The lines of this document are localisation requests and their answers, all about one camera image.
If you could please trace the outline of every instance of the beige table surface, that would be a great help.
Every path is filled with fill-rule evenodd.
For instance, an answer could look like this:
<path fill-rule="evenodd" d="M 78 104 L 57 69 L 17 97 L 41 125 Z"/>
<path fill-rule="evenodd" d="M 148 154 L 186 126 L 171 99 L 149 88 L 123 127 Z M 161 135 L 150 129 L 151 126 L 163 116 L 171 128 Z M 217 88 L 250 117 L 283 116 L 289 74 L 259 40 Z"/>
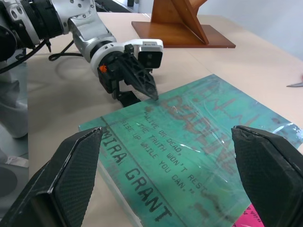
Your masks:
<path fill-rule="evenodd" d="M 100 13 L 118 42 L 138 38 L 131 21 L 149 21 L 149 15 Z M 219 16 L 198 16 L 234 42 L 236 49 L 165 49 L 161 68 L 153 72 L 159 93 L 216 74 L 268 108 L 303 128 L 303 62 L 233 22 Z M 60 52 L 71 35 L 52 39 Z M 77 51 L 73 46 L 70 51 Z M 78 125 L 121 108 L 107 94 L 79 57 L 48 61 L 42 49 L 28 61 L 29 172 L 32 176 L 59 144 L 78 131 Z M 99 174 L 83 222 L 85 227 L 131 226 Z"/>

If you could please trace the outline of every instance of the black cable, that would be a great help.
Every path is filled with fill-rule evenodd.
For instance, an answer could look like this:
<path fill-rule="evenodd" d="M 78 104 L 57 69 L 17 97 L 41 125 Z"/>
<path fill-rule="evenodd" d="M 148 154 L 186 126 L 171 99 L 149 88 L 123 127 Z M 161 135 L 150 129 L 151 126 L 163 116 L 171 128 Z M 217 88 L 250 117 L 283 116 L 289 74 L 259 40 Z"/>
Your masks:
<path fill-rule="evenodd" d="M 50 61 L 55 61 L 61 56 L 78 56 L 78 57 L 83 57 L 82 54 L 80 53 L 66 53 L 66 51 L 73 45 L 74 41 L 71 41 L 70 44 L 68 44 L 60 53 L 55 53 L 52 54 L 51 56 L 48 57 L 48 60 Z"/>
<path fill-rule="evenodd" d="M 47 42 L 46 40 L 43 40 L 35 49 L 33 49 L 30 53 L 25 55 L 23 58 L 19 59 L 18 61 L 14 62 L 10 65 L 8 65 L 7 67 L 4 67 L 4 68 L 0 69 L 0 74 L 11 70 L 12 68 L 20 65 L 21 63 L 23 63 L 26 60 L 28 60 L 29 58 L 31 58 L 35 53 L 37 53 L 46 44 L 46 42 Z"/>

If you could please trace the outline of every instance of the book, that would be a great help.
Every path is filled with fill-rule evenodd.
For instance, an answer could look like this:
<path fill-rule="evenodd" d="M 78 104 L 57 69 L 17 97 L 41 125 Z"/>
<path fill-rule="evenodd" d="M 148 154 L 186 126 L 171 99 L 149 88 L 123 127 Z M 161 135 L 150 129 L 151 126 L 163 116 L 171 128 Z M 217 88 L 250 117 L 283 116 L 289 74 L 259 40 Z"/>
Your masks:
<path fill-rule="evenodd" d="M 99 170 L 140 220 L 134 225 L 231 227 L 250 205 L 235 162 L 235 125 L 282 135 L 296 148 L 302 144 L 301 129 L 216 75 L 80 130 L 106 130 Z"/>

